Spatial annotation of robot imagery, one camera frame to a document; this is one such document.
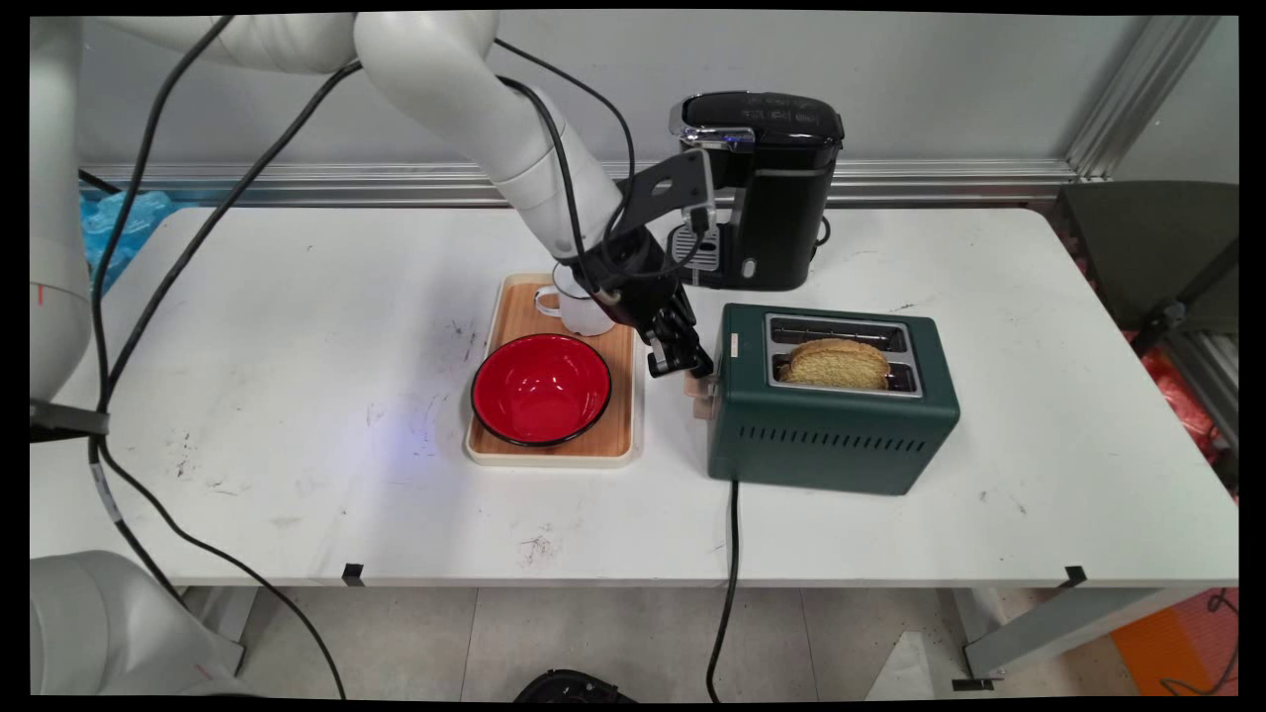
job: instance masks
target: floor tile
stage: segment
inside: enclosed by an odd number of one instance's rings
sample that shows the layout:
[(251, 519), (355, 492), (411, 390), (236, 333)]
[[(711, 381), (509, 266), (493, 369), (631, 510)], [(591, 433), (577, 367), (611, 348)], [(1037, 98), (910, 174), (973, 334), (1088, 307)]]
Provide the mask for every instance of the floor tile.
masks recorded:
[(955, 663), (962, 655), (962, 626), (948, 592), (806, 588), (804, 613), (823, 702), (865, 699), (905, 631), (923, 633), (937, 698), (953, 694), (950, 680), (966, 675)]
[(1101, 636), (998, 683), (1004, 697), (1137, 697), (1112, 636)]
[[(570, 668), (638, 702), (706, 702), (720, 589), (481, 589), (463, 701), (508, 702)], [(739, 589), (717, 669), (723, 701), (815, 699), (796, 589)]]
[[(456, 701), (475, 613), (472, 588), (290, 588), (357, 699)], [(260, 592), (243, 632), (241, 678), (270, 697), (335, 697), (299, 618)]]

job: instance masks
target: bread slice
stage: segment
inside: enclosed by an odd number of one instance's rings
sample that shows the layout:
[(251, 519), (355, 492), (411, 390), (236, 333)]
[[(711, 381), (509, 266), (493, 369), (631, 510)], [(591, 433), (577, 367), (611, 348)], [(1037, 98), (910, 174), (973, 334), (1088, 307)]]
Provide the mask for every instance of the bread slice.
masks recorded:
[(890, 367), (884, 352), (846, 338), (801, 343), (779, 369), (779, 380), (805, 385), (887, 390)]

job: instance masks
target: gray wall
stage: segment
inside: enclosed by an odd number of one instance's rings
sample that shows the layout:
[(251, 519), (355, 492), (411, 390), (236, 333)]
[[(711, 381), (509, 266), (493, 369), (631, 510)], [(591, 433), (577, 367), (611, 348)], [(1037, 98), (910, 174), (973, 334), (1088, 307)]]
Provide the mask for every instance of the gray wall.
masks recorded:
[[(1136, 16), (747, 10), (509, 10), (499, 35), (604, 92), (641, 158), (674, 151), (668, 106), (699, 91), (779, 90), (841, 113), (847, 158), (1056, 158), (1142, 27)], [(173, 52), (85, 27), (85, 165), (128, 163)], [(601, 105), (494, 49), (491, 66), (542, 86), (601, 160), (623, 157)], [(197, 63), (167, 104), (156, 163), (253, 161), (320, 84)], [(339, 86), (282, 163), (461, 161), (380, 99)]]
[(1239, 182), (1239, 18), (1218, 20), (1113, 179)]

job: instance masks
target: black coffee maker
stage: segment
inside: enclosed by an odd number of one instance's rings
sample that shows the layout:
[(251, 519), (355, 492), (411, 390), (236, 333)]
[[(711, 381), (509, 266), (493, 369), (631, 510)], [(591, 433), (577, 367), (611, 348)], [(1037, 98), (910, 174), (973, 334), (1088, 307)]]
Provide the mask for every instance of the black coffee maker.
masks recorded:
[[(718, 91), (674, 106), (668, 130), (682, 151), (708, 151), (713, 188), (736, 189), (729, 222), (704, 236), (682, 283), (766, 291), (804, 284), (844, 139), (839, 114), (805, 96)], [(668, 253), (681, 261), (694, 243), (677, 228)]]

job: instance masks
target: tray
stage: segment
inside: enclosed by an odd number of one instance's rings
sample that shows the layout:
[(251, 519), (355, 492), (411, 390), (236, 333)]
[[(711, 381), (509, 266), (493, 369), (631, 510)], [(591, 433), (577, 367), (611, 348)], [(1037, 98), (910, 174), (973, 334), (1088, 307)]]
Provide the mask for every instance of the tray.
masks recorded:
[(629, 327), (601, 336), (579, 336), (562, 321), (537, 310), (537, 289), (552, 284), (549, 272), (517, 272), (501, 283), (489, 328), (484, 357), (508, 341), (533, 333), (562, 333), (592, 346), (611, 370), (611, 402), (603, 417), (576, 440), (555, 447), (523, 447), (498, 438), (471, 413), (466, 429), (466, 452), (481, 465), (536, 467), (619, 467), (641, 450), (642, 372), (646, 370), (642, 341)]

